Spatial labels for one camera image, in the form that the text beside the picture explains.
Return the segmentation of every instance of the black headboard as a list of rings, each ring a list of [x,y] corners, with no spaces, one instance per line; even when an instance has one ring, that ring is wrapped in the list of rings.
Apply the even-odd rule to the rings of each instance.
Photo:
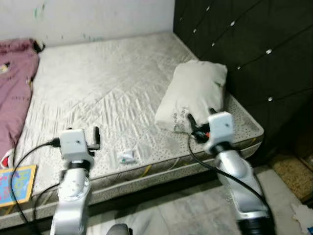
[[[174,32],[199,59],[227,65],[227,89],[266,146],[292,138],[283,129],[312,108],[312,0],[176,0]]]

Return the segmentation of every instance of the mattress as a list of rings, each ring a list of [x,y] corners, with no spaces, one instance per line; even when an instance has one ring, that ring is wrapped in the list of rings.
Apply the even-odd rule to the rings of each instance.
[[[40,54],[17,158],[69,127],[85,129],[92,143],[92,129],[98,126],[101,150],[90,171],[91,203],[204,171],[189,156],[186,134],[154,124],[175,67],[190,59],[195,56],[172,33],[46,48]],[[262,142],[262,127],[230,94],[225,109],[234,116],[235,145],[245,157],[251,156]],[[201,145],[191,146],[210,161]],[[126,149],[134,150],[135,163],[118,162],[117,154]],[[34,196],[59,182],[59,149],[37,150],[23,163],[31,164],[38,166]],[[39,208],[39,218],[52,215],[57,202],[55,191],[43,198],[47,205]],[[19,223],[16,219],[1,218],[0,224],[12,226]]]

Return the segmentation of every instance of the pink cloth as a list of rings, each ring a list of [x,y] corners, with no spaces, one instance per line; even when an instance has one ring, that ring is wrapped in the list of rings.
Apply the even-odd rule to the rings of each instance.
[[[30,99],[30,81],[34,78],[39,57],[34,41],[0,42],[0,168],[13,166],[13,152],[21,135]]]

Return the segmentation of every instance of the white mattress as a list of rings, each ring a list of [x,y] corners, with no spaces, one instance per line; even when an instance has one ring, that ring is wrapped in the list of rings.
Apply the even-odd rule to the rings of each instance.
[[[160,130],[155,112],[175,67],[194,56],[171,33],[46,48],[33,84],[17,158],[69,127],[100,128],[101,150],[91,178],[113,175],[188,155],[184,134]],[[262,127],[232,97],[227,109],[235,117],[235,142],[260,137]],[[133,149],[135,164],[121,165],[118,152]],[[194,151],[201,145],[193,143]],[[60,150],[44,147],[23,165],[36,164],[33,194],[59,181]]]

